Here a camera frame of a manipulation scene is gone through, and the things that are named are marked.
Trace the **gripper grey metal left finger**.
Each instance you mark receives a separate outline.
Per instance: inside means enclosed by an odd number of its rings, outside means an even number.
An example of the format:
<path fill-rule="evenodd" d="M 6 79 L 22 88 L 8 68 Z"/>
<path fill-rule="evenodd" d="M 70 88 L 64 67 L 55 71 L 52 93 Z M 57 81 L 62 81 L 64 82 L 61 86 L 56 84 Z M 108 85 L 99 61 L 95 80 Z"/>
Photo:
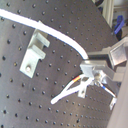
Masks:
<path fill-rule="evenodd" d="M 105 60 L 85 60 L 81 62 L 80 68 L 86 77 L 93 78 L 93 83 L 97 86 L 101 83 L 108 84 L 114 77 L 114 71 Z"/>

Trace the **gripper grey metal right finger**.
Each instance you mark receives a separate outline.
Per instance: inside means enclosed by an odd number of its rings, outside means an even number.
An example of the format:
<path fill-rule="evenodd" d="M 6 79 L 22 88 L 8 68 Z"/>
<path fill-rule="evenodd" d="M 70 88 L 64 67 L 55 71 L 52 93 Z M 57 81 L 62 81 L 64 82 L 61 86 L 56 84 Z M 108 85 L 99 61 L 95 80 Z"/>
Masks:
<path fill-rule="evenodd" d="M 108 59 L 111 68 L 128 60 L 128 37 L 124 37 L 111 47 L 103 48 L 101 51 L 88 52 L 90 59 Z"/>

